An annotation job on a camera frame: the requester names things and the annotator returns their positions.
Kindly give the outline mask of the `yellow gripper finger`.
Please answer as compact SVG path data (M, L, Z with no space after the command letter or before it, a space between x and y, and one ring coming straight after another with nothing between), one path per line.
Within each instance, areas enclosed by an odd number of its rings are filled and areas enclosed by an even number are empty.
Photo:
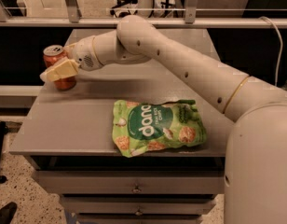
M68 56L69 58L73 58L73 57L74 57L75 44L70 44L70 45L64 46L63 48L64 48L64 50L66 51L67 56Z
M73 59L61 58L40 74L42 81L53 82L59 79L74 77L78 74L78 63Z

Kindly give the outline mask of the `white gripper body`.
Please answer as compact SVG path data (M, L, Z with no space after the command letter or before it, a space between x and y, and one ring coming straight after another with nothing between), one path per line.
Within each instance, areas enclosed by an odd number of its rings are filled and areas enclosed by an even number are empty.
M70 59L75 60L79 68L85 71L94 71L103 68L94 50L94 39L95 36L92 35L72 43L75 44L74 57Z

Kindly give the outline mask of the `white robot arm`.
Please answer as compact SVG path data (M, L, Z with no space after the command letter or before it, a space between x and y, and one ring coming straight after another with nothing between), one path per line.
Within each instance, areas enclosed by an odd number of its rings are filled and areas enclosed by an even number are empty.
M41 74L72 77L88 54L95 68L140 58L163 64L234 126L225 154L225 224L287 224L287 91L173 41L142 17L129 15L112 33L73 44Z

